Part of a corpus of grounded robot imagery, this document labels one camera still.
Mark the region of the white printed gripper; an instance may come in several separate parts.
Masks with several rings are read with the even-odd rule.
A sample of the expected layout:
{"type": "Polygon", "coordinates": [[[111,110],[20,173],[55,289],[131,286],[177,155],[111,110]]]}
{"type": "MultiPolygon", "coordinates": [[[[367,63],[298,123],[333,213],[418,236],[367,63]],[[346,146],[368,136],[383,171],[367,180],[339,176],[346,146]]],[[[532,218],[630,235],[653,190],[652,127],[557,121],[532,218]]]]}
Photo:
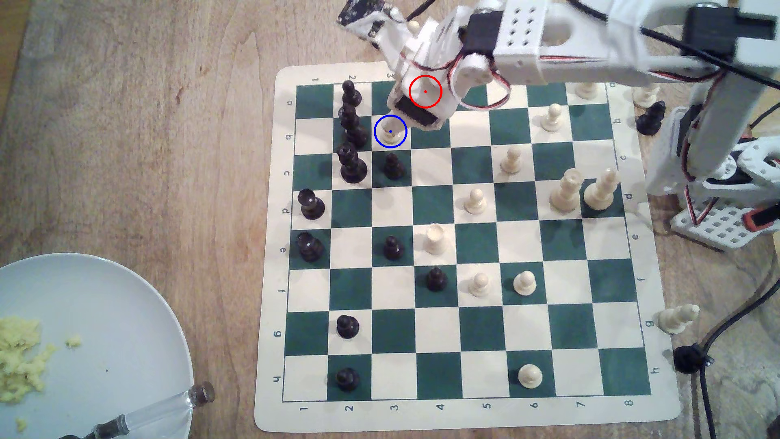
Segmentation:
{"type": "Polygon", "coordinates": [[[407,127],[441,130],[457,109],[449,93],[467,93],[494,79],[492,51],[498,25],[496,9],[458,7],[440,22],[424,24],[390,8],[390,62],[395,85],[388,113],[407,127]],[[444,93],[428,108],[428,93],[444,93]]]}

